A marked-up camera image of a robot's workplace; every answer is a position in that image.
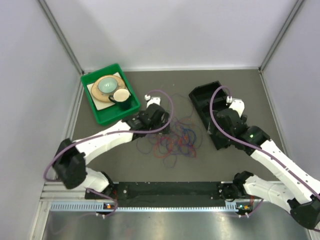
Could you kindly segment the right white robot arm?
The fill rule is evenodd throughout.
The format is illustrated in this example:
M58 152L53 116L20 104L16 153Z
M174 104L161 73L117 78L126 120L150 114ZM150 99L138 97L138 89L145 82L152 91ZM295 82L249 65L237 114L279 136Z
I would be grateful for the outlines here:
M267 168L281 183L244 171L235 176L239 198L259 197L285 210L301 226L315 230L320 223L320 181L301 169L257 126L247 126L242 111L227 107L210 114L221 148L234 146Z

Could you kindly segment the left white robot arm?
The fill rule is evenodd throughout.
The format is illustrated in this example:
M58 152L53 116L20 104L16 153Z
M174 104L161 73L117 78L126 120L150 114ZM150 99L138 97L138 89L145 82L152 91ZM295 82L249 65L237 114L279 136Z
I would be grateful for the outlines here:
M52 167L66 189L91 189L106 199L113 194L113 181L105 172L93 170L88 164L119 145L153 133L167 134L169 128L170 114L159 104L152 103L95 135L76 141L63 140Z

